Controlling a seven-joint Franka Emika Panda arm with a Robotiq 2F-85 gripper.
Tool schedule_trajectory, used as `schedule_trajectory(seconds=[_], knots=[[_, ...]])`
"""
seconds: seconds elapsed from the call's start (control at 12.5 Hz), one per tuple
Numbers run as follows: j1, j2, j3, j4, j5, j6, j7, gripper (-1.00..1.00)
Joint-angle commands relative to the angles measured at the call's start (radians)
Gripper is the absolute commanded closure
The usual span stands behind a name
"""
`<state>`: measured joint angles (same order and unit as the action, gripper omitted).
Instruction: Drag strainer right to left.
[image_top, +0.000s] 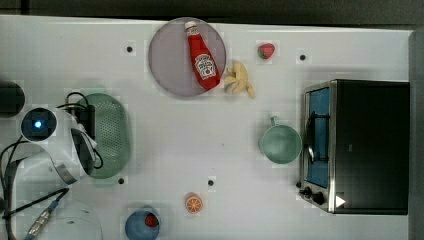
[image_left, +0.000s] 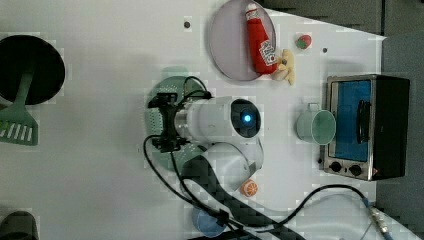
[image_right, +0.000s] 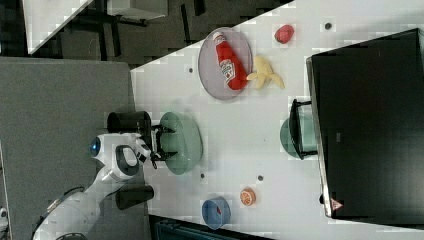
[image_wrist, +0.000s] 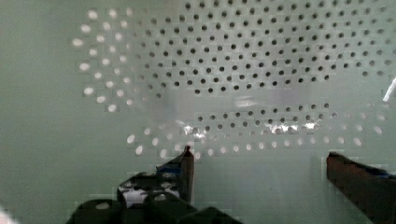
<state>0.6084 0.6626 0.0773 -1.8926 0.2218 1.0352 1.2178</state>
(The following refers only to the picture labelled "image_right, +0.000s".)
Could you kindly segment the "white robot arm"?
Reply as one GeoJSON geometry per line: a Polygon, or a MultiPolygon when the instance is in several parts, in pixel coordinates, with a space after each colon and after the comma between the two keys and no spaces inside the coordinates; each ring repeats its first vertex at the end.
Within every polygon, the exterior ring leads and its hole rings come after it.
{"type": "Polygon", "coordinates": [[[94,159],[101,163],[93,183],[84,191],[64,193],[40,217],[31,240],[88,240],[101,214],[100,203],[117,195],[116,204],[124,210],[153,198],[150,186],[129,187],[127,183],[150,160],[165,161],[173,154],[161,148],[160,137],[168,127],[155,125],[145,133],[107,133],[97,136],[90,145],[94,159]]]}

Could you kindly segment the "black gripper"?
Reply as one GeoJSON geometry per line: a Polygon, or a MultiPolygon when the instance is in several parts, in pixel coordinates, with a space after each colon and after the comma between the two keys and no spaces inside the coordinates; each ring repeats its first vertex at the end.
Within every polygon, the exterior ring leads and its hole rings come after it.
{"type": "Polygon", "coordinates": [[[176,155],[176,152],[158,152],[159,150],[159,137],[157,133],[174,133],[174,130],[163,125],[153,125],[144,127],[142,130],[142,139],[151,150],[150,159],[151,161],[166,161],[172,156],[176,155]]]}

